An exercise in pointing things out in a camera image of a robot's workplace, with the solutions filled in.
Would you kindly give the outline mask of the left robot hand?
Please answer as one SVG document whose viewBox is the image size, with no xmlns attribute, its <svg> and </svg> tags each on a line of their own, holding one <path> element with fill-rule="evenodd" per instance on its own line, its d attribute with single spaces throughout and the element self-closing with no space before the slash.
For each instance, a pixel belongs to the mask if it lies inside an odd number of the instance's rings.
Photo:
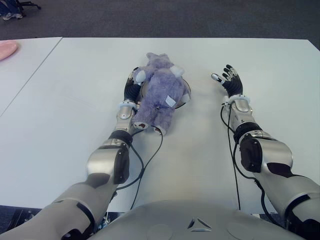
<svg viewBox="0 0 320 240">
<path fill-rule="evenodd" d="M 125 87 L 124 87 L 124 100 L 137 103 L 140 100 L 140 91 L 144 82 L 135 82 L 133 75 L 138 70 L 138 67 L 134 68 L 129 74 Z"/>
</svg>

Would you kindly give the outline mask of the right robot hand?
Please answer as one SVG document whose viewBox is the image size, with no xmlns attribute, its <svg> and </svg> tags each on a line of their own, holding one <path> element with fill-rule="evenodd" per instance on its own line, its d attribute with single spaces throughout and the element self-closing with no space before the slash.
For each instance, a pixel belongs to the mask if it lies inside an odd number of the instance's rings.
<svg viewBox="0 0 320 240">
<path fill-rule="evenodd" d="M 223 69 L 222 76 L 212 73 L 211 78 L 218 82 L 227 92 L 228 97 L 243 94 L 243 84 L 238 72 L 229 64 Z"/>
</svg>

